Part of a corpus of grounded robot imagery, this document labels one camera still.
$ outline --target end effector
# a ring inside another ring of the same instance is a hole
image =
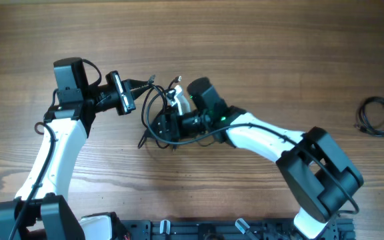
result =
[[[94,67],[99,78],[89,84],[83,63]],[[70,57],[54,62],[54,74],[57,82],[59,105],[52,105],[44,115],[44,122],[54,119],[70,118],[81,120],[89,135],[95,114],[116,108],[118,115],[126,115],[136,109],[134,100],[150,88],[148,81],[133,79],[121,80],[118,71],[106,74],[106,85],[101,83],[98,68],[86,59]]]

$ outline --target wooden tabletop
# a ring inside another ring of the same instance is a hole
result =
[[[353,128],[359,103],[384,97],[384,1],[344,2],[0,5],[0,201],[13,199],[40,148],[33,126],[56,88],[53,62],[82,57],[102,74],[156,74],[165,87],[178,75],[184,87],[207,76],[229,105],[263,121],[326,129],[364,176],[354,195],[358,239],[384,239],[384,139]],[[87,76],[97,78],[90,67]],[[122,219],[234,220],[298,212],[277,167],[252,152],[226,144],[173,152],[152,141],[137,149],[142,103],[130,115],[97,115],[69,189],[77,217],[116,211]]]

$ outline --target black wire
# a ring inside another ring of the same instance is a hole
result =
[[[143,126],[146,127],[146,129],[148,129],[148,125],[145,123],[145,120],[144,120],[145,107],[146,107],[146,102],[147,102],[152,90],[156,90],[158,92],[157,96],[161,96],[161,98],[163,99],[163,107],[155,118],[159,117],[160,114],[164,113],[166,108],[167,108],[167,99],[165,98],[164,88],[162,88],[162,86],[159,86],[159,85],[153,85],[153,84],[149,84],[149,85],[152,86],[152,88],[150,88],[149,91],[147,92],[145,100],[143,101],[143,107],[141,109],[141,122],[142,122]],[[137,148],[138,149],[142,148],[142,146],[146,143],[146,140],[147,140],[147,137],[146,137],[146,131],[145,131],[143,133],[143,136],[141,137],[139,143],[137,144]],[[168,148],[168,146],[170,146],[170,144],[167,144],[166,146],[161,146],[161,144],[159,144],[158,140],[155,140],[155,142],[160,149],[166,149],[166,148]]]
[[[38,134],[40,134],[40,135],[44,135],[44,132],[40,132],[40,131],[38,130],[38,126],[40,126],[40,122],[36,123],[35,126],[33,127],[34,130],[35,130],[35,132],[38,133]]]
[[[93,86],[93,87],[97,87],[100,83],[101,83],[101,73],[100,73],[100,70],[97,68],[96,65],[94,65],[94,63],[86,60],[86,59],[83,59],[83,62],[94,67],[94,69],[96,69],[96,71],[99,73],[99,78],[92,84],[90,84],[90,86]]]
[[[168,88],[167,89],[171,89],[171,86],[174,84],[174,83],[178,83],[179,82],[179,78],[181,79],[181,76],[178,76],[176,78],[174,78],[170,84],[168,85]]]
[[[47,124],[42,123],[42,122],[35,124],[35,126],[37,126],[37,125],[42,125],[49,132],[49,134],[50,134],[50,148],[48,150],[47,157],[45,158],[43,167],[41,168],[41,170],[38,174],[37,180],[36,180],[35,184],[32,185],[32,190],[31,190],[29,196],[27,196],[27,199],[24,202],[24,204],[20,210],[19,215],[17,216],[16,221],[14,222],[14,226],[10,232],[9,240],[13,240],[16,231],[19,229],[20,224],[22,224],[23,218],[25,217],[25,214],[26,214],[27,206],[30,204],[32,197],[36,194],[36,191],[38,190],[38,188],[41,187],[41,182],[43,180],[45,171],[47,170],[50,159],[53,156],[55,139],[56,139],[53,130],[50,128],[50,126],[48,126]]]
[[[155,96],[154,98],[152,98],[152,100],[149,102],[148,106],[147,106],[147,112],[146,112],[146,122],[147,124],[149,124],[149,110],[152,106],[152,103],[154,102],[154,100],[156,100],[158,96]],[[298,150],[304,152],[307,156],[309,156],[320,168],[321,170],[327,174],[331,180],[334,182],[334,184],[340,189],[340,191],[342,192],[342,194],[344,194],[344,196],[346,197],[346,199],[352,203],[352,206],[355,208],[355,210],[339,210],[337,213],[338,214],[341,214],[341,213],[348,213],[348,214],[357,214],[359,212],[359,207],[358,207],[358,204],[355,202],[355,200],[353,200],[353,198],[350,196],[350,194],[348,194],[348,192],[346,192],[345,188],[343,188],[343,186],[338,182],[338,180],[336,178],[334,178],[334,176],[325,168],[325,166],[318,160],[316,159],[310,152],[308,152],[308,150],[302,148],[301,146],[299,146],[299,144],[297,144],[296,142],[294,142],[293,140],[291,140],[290,138],[288,138],[287,136],[285,135],[282,135],[270,128],[267,128],[267,127],[264,127],[264,126],[260,126],[260,125],[256,125],[256,124],[252,124],[252,123],[240,123],[240,124],[234,124],[234,125],[228,125],[228,126],[224,126],[224,127],[221,127],[219,129],[216,129],[210,133],[207,133],[205,135],[202,135],[200,137],[197,137],[195,139],[192,139],[192,140],[188,140],[188,141],[180,141],[180,142],[174,142],[174,141],[168,141],[168,140],[165,140],[165,139],[162,139],[160,138],[153,130],[152,128],[149,128],[149,132],[152,134],[152,136],[158,140],[158,141],[161,141],[161,142],[164,142],[164,143],[168,143],[168,144],[172,144],[172,145],[186,145],[186,144],[190,144],[190,143],[194,143],[194,142],[198,142],[206,137],[209,137],[209,136],[212,136],[216,133],[219,133],[219,132],[222,132],[224,130],[227,130],[227,129],[230,129],[230,128],[234,128],[234,127],[256,127],[258,129],[262,129],[264,131],[267,131],[267,132],[270,132],[274,135],[276,135],[277,137],[283,139],[284,141],[287,141],[289,143],[291,143],[292,145],[294,145],[296,148],[298,148]]]
[[[212,144],[214,144],[215,142],[216,142],[215,139],[214,139],[212,142],[207,143],[207,144],[202,144],[202,143],[200,143],[199,141],[197,141],[198,145],[200,145],[201,147],[209,147],[209,146],[211,146]]]
[[[365,113],[365,106],[367,106],[369,103],[380,103],[384,106],[384,97],[369,97],[364,100],[363,104],[358,108],[357,116],[359,123],[355,124],[355,127],[363,133],[368,133],[375,137],[384,137],[384,130],[376,130],[374,126],[370,124],[367,118]]]
[[[53,100],[51,101],[50,107],[54,106],[54,103],[56,102],[56,93],[59,91],[59,89],[54,89],[53,91]]]

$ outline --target robotic arm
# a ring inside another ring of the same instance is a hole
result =
[[[23,208],[27,209],[27,216],[18,226],[14,239],[114,239],[116,236],[129,239],[128,231],[114,213],[90,215],[78,222],[66,203],[67,192],[76,158],[96,113],[116,108],[118,115],[129,114],[135,110],[134,100],[152,87],[153,79],[122,81],[118,72],[112,71],[105,76],[106,85],[99,85],[100,78],[88,84],[83,62],[90,64],[80,58],[54,62],[59,105],[50,106],[44,116],[44,122],[55,135],[53,154],[44,169],[40,188],[31,202],[27,202],[51,145],[50,132],[45,129],[42,146],[26,182],[14,201],[0,203],[1,239],[8,239]],[[363,185],[360,172],[323,129],[314,127],[308,133],[290,131],[260,121],[243,109],[228,107],[208,78],[195,80],[187,91],[196,110],[190,110],[178,85],[166,94],[170,111],[150,124],[149,108],[157,96],[152,99],[147,113],[147,125],[151,127],[146,134],[158,141],[182,145],[182,139],[207,133],[220,143],[248,149],[276,163],[301,206],[293,221],[292,234],[316,238]],[[322,159],[325,163],[321,170],[313,174],[310,164],[321,166]],[[27,230],[36,219],[43,221],[44,232]]]
[[[172,112],[156,118],[152,124],[156,131],[148,129],[156,140],[172,143],[214,132],[216,141],[248,149],[276,163],[301,206],[294,226],[308,239],[316,238],[338,213],[358,212],[350,196],[363,185],[363,177],[326,131],[318,127],[308,133],[290,131],[260,121],[243,109],[228,107],[206,77],[192,82],[187,90],[197,109],[188,112],[176,104]],[[316,174],[309,168],[312,163],[321,167]],[[355,211],[339,211],[348,200]]]

